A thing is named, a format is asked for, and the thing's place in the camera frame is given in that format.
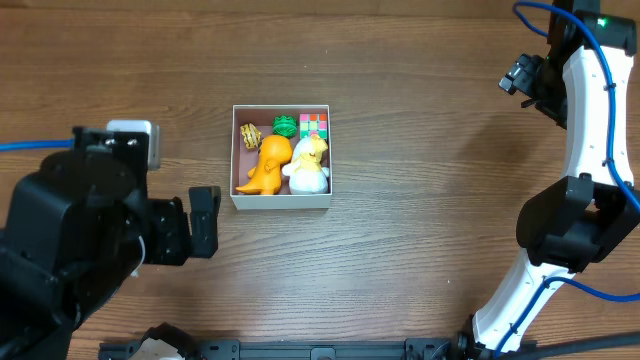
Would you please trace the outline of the gold wheel disc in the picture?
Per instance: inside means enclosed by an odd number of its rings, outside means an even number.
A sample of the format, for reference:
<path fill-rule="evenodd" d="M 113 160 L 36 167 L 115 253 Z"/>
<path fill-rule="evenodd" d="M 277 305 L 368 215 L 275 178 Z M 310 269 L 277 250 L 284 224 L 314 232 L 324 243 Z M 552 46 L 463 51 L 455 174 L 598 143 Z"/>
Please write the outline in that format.
<path fill-rule="evenodd" d="M 256 149 L 260 146 L 262 133 L 253 123 L 241 125 L 240 132 L 242 140 L 248 150 Z"/>

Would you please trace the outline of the orange dinosaur toy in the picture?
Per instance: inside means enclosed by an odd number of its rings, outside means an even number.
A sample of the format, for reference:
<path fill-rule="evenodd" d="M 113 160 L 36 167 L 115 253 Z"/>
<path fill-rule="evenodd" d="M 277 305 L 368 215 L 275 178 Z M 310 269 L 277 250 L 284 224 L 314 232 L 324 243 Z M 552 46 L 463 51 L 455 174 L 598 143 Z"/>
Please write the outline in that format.
<path fill-rule="evenodd" d="M 276 195 L 282 185 L 281 168 L 293 155 L 290 140 L 281 135 L 265 137 L 259 148 L 258 163 L 248 172 L 249 182 L 236 187 L 244 194 Z"/>

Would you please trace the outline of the white duck plush toy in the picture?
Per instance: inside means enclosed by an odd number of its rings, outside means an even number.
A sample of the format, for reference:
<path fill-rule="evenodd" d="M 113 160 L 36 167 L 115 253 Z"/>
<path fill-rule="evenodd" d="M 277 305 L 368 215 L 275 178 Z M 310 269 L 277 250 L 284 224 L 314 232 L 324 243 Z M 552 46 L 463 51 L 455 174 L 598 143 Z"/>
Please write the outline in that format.
<path fill-rule="evenodd" d="M 321 162 L 329 149 L 327 142 L 319 135 L 310 135 L 301 139 L 295 146 L 292 160 L 282 168 L 289 179 L 289 190 L 293 195 L 325 194 L 329 190 L 328 167 Z"/>

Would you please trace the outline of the green wheel disc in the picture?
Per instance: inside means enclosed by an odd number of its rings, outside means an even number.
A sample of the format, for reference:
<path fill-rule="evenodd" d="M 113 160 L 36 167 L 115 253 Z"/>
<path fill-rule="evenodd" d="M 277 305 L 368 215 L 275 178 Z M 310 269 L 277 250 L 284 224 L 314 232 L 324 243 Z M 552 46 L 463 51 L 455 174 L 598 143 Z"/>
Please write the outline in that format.
<path fill-rule="evenodd" d="M 277 116 L 272 122 L 272 131 L 274 135 L 279 135 L 287 139 L 291 139 L 298 132 L 297 121 L 292 116 Z"/>

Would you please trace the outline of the multicolour puzzle cube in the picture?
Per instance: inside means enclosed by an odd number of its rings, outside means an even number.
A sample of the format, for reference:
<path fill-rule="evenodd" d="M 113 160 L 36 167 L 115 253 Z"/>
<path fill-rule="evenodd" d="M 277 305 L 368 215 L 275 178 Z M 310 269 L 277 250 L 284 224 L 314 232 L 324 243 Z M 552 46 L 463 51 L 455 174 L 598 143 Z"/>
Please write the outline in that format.
<path fill-rule="evenodd" d="M 299 136 L 301 139 L 311 135 L 318 135 L 320 138 L 327 140 L 328 131 L 328 115 L 303 113 L 299 116 Z"/>

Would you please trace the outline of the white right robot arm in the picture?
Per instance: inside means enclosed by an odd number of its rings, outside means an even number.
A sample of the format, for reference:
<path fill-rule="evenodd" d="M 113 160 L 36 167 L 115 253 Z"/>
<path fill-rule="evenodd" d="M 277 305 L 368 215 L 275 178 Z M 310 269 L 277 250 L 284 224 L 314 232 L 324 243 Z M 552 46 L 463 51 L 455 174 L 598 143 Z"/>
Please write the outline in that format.
<path fill-rule="evenodd" d="M 545 304 L 604 260 L 639 223 L 639 191 L 628 160 L 626 100 L 637 52 L 632 19 L 597 1 L 555 1 L 545 56 L 520 56 L 500 87 L 567 134 L 560 179 L 522 207 L 519 253 L 488 303 L 450 341 L 449 359 L 540 359 L 635 345 L 637 333 L 539 347 L 522 338 Z"/>

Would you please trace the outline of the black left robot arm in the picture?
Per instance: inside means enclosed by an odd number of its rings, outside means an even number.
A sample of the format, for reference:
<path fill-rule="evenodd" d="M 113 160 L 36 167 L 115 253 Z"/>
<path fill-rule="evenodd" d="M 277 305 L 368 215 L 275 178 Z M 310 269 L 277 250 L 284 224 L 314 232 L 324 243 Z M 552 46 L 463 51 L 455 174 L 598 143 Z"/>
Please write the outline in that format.
<path fill-rule="evenodd" d="M 159 129 L 77 127 L 15 186 L 1 231 L 1 355 L 63 359 L 72 334 L 142 265 L 181 266 L 218 248 L 221 190 L 152 199 Z"/>

